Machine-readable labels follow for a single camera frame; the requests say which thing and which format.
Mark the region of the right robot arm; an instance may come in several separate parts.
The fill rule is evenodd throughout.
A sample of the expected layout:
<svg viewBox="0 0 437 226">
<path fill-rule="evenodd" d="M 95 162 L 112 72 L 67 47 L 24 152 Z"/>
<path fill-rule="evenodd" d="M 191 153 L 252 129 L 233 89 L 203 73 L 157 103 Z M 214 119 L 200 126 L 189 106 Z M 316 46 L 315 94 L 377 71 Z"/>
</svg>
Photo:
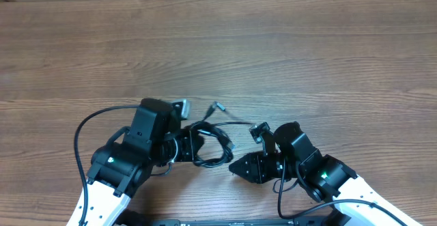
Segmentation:
<svg viewBox="0 0 437 226">
<path fill-rule="evenodd" d="M 323 225 L 418 225 L 406 213 L 379 195 L 355 170 L 330 155 L 322 155 L 298 122 L 271 131 L 263 122 L 249 132 L 260 152 L 251 152 L 229 166 L 229 170 L 250 183 L 263 184 L 275 178 L 280 183 L 294 180 L 317 205 L 293 215 L 278 209 L 280 218 L 296 221 L 322 208 L 331 213 Z"/>
</svg>

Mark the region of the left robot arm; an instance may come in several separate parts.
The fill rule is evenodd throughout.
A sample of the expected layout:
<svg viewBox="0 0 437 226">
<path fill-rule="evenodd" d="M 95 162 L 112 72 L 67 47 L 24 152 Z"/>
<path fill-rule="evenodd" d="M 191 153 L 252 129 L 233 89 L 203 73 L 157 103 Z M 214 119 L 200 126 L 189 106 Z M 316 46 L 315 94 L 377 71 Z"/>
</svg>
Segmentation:
<svg viewBox="0 0 437 226">
<path fill-rule="evenodd" d="M 154 177 L 154 167 L 192 162 L 203 144 L 189 139 L 181 122 L 188 119 L 187 99 L 167 102 L 144 98 L 133 107 L 129 126 L 120 128 L 91 158 L 91 167 L 81 172 L 83 190 L 69 226 L 151 225 L 144 215 L 127 206 L 138 188 Z"/>
</svg>

